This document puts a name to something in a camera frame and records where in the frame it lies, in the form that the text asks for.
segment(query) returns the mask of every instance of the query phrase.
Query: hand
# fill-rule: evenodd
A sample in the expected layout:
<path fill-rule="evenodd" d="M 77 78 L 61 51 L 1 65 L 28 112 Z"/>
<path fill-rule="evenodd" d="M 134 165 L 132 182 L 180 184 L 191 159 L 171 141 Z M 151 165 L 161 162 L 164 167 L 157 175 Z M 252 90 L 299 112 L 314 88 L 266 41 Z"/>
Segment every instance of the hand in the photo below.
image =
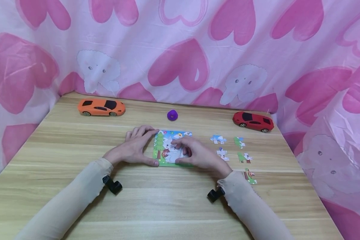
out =
<path fill-rule="evenodd" d="M 216 152 L 190 136 L 173 140 L 175 148 L 183 147 L 183 154 L 189 157 L 176 159 L 177 164 L 192 164 L 203 169 L 213 170 L 220 179 L 225 179 L 232 172 L 231 167 Z"/>
<path fill-rule="evenodd" d="M 133 131 L 127 132 L 123 144 L 110 149 L 103 158 L 107 159 L 114 166 L 124 161 L 129 163 L 144 163 L 157 167 L 157 160 L 144 156 L 143 147 L 158 131 L 159 129 L 154 129 L 146 125 L 135 127 Z"/>

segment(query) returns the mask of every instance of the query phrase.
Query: pink curtain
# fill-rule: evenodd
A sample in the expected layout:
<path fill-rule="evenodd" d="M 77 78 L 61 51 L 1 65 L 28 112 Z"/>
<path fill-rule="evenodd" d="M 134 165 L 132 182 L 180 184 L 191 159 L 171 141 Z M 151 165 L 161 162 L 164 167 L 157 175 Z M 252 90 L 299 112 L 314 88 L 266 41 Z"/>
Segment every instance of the pink curtain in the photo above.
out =
<path fill-rule="evenodd" d="M 0 172 L 70 91 L 274 113 L 360 240 L 360 0 L 0 0 Z"/>

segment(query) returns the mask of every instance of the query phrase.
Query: puzzle piece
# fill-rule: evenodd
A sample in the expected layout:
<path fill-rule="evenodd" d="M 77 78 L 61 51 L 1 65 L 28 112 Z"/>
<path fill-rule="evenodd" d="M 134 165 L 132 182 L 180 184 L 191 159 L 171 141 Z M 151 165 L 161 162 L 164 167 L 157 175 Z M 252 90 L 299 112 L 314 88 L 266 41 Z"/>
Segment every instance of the puzzle piece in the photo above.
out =
<path fill-rule="evenodd" d="M 242 137 L 233 137 L 233 141 L 235 142 L 236 146 L 240 147 L 240 149 L 245 147 L 245 143 L 243 143 L 244 139 Z"/>
<path fill-rule="evenodd" d="M 248 155 L 248 153 L 244 153 L 244 157 L 245 157 L 245 159 L 247 159 L 247 160 L 253 160 L 253 158 L 252 157 L 250 157 L 249 155 Z"/>
<path fill-rule="evenodd" d="M 213 141 L 214 144 L 218 144 L 218 141 L 220 142 L 220 144 L 224 144 L 224 142 L 226 142 L 227 139 L 223 138 L 223 136 L 220 135 L 213 135 L 211 137 L 211 141 Z"/>
<path fill-rule="evenodd" d="M 251 163 L 251 160 L 253 160 L 252 157 L 248 155 L 248 153 L 245 153 L 244 155 L 241 152 L 237 153 L 237 156 L 239 157 L 239 162 L 244 163 L 246 161 L 247 163 Z"/>
<path fill-rule="evenodd" d="M 221 157 L 221 159 L 223 159 L 224 161 L 229 161 L 229 158 L 225 156 L 228 152 L 225 151 L 222 147 L 220 147 L 219 150 L 216 151 L 216 153 L 217 153 L 217 154 Z"/>
<path fill-rule="evenodd" d="M 243 172 L 243 175 L 250 184 L 257 184 L 257 180 L 252 178 L 254 176 L 254 173 L 250 172 L 250 170 L 248 168 L 245 169 L 245 172 Z"/>

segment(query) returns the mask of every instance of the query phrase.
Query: cartoon tree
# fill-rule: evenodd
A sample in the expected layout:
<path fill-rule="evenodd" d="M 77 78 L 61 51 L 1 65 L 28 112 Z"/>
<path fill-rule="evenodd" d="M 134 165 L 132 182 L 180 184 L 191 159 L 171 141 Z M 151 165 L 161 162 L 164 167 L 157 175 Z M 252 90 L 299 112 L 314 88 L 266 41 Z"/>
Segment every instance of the cartoon tree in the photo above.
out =
<path fill-rule="evenodd" d="M 241 154 L 241 152 L 238 152 L 237 156 L 239 157 L 239 162 L 244 162 L 246 160 L 246 158 L 243 156 L 243 154 Z"/>
<path fill-rule="evenodd" d="M 238 137 L 234 137 L 233 141 L 235 141 L 235 145 L 240 147 L 240 139 Z"/>
<path fill-rule="evenodd" d="M 157 150 L 157 156 L 156 159 L 162 159 L 161 153 L 164 151 L 164 134 L 162 131 L 158 132 L 157 138 L 155 139 L 155 145 Z"/>

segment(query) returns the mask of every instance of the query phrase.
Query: red toy car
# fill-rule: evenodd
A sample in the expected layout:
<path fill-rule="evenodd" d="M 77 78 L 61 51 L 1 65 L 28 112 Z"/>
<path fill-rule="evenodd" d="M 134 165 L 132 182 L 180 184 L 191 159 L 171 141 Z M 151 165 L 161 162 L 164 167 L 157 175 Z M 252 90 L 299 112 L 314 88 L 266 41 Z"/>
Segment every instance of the red toy car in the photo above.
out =
<path fill-rule="evenodd" d="M 274 127 L 272 119 L 266 116 L 237 112 L 233 115 L 233 122 L 240 127 L 248 127 L 262 132 L 271 131 Z"/>

